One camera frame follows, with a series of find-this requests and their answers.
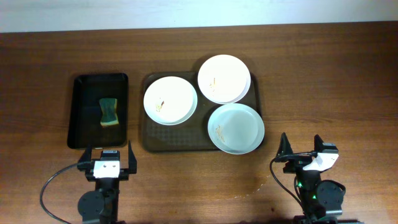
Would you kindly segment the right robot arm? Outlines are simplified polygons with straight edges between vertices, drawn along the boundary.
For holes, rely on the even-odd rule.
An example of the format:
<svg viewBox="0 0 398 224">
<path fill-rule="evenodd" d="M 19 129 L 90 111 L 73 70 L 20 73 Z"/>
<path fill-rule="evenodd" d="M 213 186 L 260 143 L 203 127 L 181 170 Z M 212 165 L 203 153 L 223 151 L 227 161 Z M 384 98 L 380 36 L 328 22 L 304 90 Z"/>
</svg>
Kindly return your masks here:
<svg viewBox="0 0 398 224">
<path fill-rule="evenodd" d="M 329 170 L 339 157 L 333 143 L 314 136 L 314 150 L 294 153 L 287 135 L 281 134 L 278 151 L 269 168 L 274 180 L 300 205 L 303 214 L 293 218 L 294 223 L 340 224 L 359 223 L 358 220 L 340 220 L 346 187 L 334 180 L 323 180 L 321 173 Z M 284 163 L 283 173 L 294 174 L 294 190 L 291 192 L 276 177 L 273 164 Z"/>
</svg>

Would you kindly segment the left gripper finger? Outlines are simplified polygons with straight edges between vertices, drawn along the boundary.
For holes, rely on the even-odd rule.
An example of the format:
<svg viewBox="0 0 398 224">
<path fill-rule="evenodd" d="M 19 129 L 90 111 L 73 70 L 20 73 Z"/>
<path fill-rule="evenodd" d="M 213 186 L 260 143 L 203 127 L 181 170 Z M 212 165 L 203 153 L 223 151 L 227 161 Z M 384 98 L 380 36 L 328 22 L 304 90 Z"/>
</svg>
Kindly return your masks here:
<svg viewBox="0 0 398 224">
<path fill-rule="evenodd" d="M 130 174 L 137 173 L 137 160 L 132 150 L 131 141 L 128 142 L 128 169 Z"/>
<path fill-rule="evenodd" d="M 92 146 L 88 145 L 84 153 L 79 158 L 79 163 L 90 162 L 91 161 Z"/>
</svg>

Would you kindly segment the green yellow sponge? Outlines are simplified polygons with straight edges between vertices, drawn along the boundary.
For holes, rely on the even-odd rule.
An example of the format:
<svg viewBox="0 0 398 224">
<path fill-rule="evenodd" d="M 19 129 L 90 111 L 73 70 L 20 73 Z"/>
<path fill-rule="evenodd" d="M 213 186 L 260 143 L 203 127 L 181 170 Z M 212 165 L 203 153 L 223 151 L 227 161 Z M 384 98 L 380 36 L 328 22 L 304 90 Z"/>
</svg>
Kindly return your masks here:
<svg viewBox="0 0 398 224">
<path fill-rule="evenodd" d="M 102 127 L 114 126 L 119 124 L 117 116 L 118 100 L 116 98 L 102 98 L 99 100 L 102 116 L 100 124 Z"/>
</svg>

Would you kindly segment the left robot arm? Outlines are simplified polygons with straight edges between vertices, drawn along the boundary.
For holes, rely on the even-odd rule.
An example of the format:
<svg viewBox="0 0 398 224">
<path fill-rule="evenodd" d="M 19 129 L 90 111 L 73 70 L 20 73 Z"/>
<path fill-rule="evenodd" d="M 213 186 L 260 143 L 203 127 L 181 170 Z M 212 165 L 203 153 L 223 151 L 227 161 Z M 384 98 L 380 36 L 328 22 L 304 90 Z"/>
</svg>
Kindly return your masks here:
<svg viewBox="0 0 398 224">
<path fill-rule="evenodd" d="M 104 150 L 99 159 L 91 157 L 92 147 L 85 149 L 77 169 L 85 173 L 87 181 L 95 183 L 95 189 L 83 194 L 78 201 L 78 212 L 83 223 L 126 224 L 118 218 L 119 183 L 137 173 L 137 160 L 128 144 L 128 167 L 121 167 L 121 155 L 117 150 Z"/>
</svg>

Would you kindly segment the pale blue plate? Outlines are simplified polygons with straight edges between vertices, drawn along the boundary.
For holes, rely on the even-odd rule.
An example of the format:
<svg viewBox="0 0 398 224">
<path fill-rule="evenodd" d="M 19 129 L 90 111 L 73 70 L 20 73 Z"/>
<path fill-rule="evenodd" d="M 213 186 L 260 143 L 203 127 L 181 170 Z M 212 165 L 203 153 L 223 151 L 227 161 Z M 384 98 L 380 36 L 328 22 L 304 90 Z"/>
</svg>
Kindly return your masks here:
<svg viewBox="0 0 398 224">
<path fill-rule="evenodd" d="M 265 136 L 264 122 L 259 113 L 240 103 L 217 108 L 208 120 L 207 129 L 218 149 L 235 155 L 254 151 Z"/>
</svg>

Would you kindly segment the cream plate top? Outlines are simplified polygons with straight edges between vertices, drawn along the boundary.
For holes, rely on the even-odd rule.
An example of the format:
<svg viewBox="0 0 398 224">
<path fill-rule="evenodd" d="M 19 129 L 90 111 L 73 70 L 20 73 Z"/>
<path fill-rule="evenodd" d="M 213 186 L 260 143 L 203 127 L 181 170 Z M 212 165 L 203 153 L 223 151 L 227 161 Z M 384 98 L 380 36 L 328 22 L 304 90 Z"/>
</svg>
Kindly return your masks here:
<svg viewBox="0 0 398 224">
<path fill-rule="evenodd" d="M 246 64 L 232 55 L 215 55 L 198 72 L 202 94 L 217 104 L 235 103 L 249 90 L 251 75 Z"/>
</svg>

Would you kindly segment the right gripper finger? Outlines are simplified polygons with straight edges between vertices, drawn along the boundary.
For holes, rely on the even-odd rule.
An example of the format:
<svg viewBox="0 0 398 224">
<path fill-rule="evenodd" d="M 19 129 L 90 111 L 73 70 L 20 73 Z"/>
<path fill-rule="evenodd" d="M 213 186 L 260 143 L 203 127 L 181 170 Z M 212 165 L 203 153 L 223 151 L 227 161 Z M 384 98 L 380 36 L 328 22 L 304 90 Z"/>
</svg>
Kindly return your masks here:
<svg viewBox="0 0 398 224">
<path fill-rule="evenodd" d="M 323 140 L 318 134 L 316 134 L 314 136 L 314 151 L 322 152 L 323 150 L 324 150 Z"/>
<path fill-rule="evenodd" d="M 288 158 L 293 154 L 293 150 L 285 133 L 281 134 L 279 148 L 276 157 Z"/>
</svg>

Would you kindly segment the white plate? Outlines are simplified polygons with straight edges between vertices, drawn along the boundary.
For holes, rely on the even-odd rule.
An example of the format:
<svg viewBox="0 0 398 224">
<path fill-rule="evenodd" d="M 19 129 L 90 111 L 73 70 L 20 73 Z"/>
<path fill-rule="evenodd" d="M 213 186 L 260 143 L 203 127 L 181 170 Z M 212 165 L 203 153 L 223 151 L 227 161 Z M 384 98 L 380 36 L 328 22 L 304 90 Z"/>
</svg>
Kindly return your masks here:
<svg viewBox="0 0 398 224">
<path fill-rule="evenodd" d="M 193 85 L 180 77 L 163 77 L 144 94 L 144 109 L 156 123 L 173 126 L 188 120 L 196 110 L 198 96 Z"/>
</svg>

